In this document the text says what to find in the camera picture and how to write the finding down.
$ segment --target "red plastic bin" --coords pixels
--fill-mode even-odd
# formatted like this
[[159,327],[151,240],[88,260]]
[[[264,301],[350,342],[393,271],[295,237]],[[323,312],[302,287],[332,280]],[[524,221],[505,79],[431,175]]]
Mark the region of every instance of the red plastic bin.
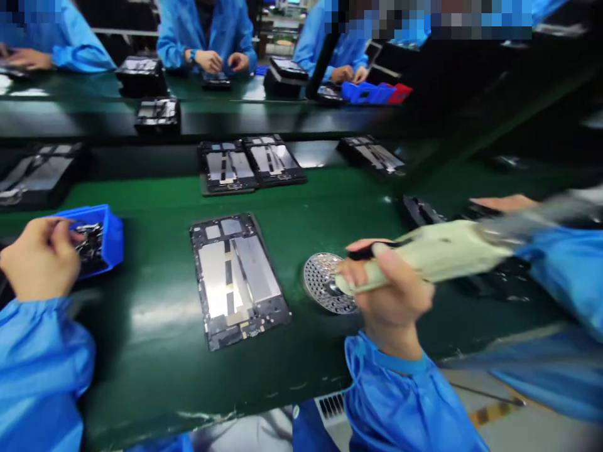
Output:
[[411,87],[407,87],[402,83],[398,83],[394,88],[396,90],[389,97],[388,104],[401,104],[413,91]]

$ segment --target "hand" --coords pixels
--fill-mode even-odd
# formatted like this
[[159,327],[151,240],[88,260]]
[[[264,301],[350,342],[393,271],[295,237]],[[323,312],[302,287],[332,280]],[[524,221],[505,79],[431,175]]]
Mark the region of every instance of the hand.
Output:
[[235,72],[245,71],[249,69],[249,57],[244,53],[235,52],[228,57],[228,66],[232,67]]
[[197,50],[195,62],[205,72],[217,74],[222,71],[222,59],[213,50]]
[[14,53],[8,58],[8,63],[28,70],[52,69],[52,57],[48,53],[34,49],[14,49]]
[[338,84],[341,84],[343,82],[349,82],[350,80],[352,80],[353,76],[354,71],[352,70],[352,67],[350,65],[335,68],[333,69],[333,72],[331,72],[331,80]]
[[[383,239],[364,239],[347,247],[354,251]],[[396,253],[384,244],[374,244],[373,254],[390,285],[356,294],[356,305],[362,311],[366,333],[383,351],[406,360],[423,356],[416,335],[415,322],[432,308],[435,288],[423,281]],[[367,282],[364,263],[347,259],[339,271],[354,286]]]
[[366,77],[368,75],[369,75],[369,70],[364,66],[360,66],[358,68],[358,70],[356,71],[356,73],[354,74],[354,79],[353,79],[352,83],[354,85],[358,85],[359,83],[362,83],[363,81],[365,81]]
[[43,301],[69,295],[80,273],[80,256],[64,218],[37,218],[0,253],[0,269],[20,302]]
[[506,196],[505,198],[471,198],[470,201],[500,212],[512,212],[539,204],[524,195]]

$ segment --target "screws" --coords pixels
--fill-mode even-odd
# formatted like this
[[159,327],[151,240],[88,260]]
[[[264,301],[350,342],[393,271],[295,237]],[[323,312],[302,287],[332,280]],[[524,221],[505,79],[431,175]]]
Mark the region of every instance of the screws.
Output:
[[75,231],[84,236],[83,241],[75,246],[82,263],[101,261],[102,224],[84,224],[76,227]]

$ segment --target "wristwatch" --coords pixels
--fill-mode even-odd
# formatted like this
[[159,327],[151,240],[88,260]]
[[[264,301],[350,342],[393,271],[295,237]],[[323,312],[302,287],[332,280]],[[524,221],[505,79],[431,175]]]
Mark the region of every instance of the wristwatch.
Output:
[[195,64],[195,55],[197,54],[197,49],[191,49],[190,50],[190,56],[188,58],[188,64],[193,65]]

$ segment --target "blue plastic bin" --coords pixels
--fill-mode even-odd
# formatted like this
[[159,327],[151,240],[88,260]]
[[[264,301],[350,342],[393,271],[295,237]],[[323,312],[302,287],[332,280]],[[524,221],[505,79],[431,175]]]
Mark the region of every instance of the blue plastic bin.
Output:
[[345,100],[348,100],[351,104],[367,104],[371,93],[375,91],[377,87],[372,83],[362,82],[359,85],[354,85],[350,82],[344,82],[341,85],[341,94]]
[[369,94],[369,103],[370,104],[387,104],[389,98],[396,89],[388,85],[387,83],[380,83],[370,94]]
[[268,66],[258,66],[256,67],[256,75],[257,76],[265,76],[266,72],[268,72]]
[[79,279],[85,279],[111,270],[124,260],[124,224],[111,213],[107,204],[98,206],[80,207],[73,210],[57,212],[54,216],[76,220],[71,228],[75,229],[82,222],[86,224],[102,224],[102,247],[100,255],[107,264],[107,268],[97,272],[81,274]]

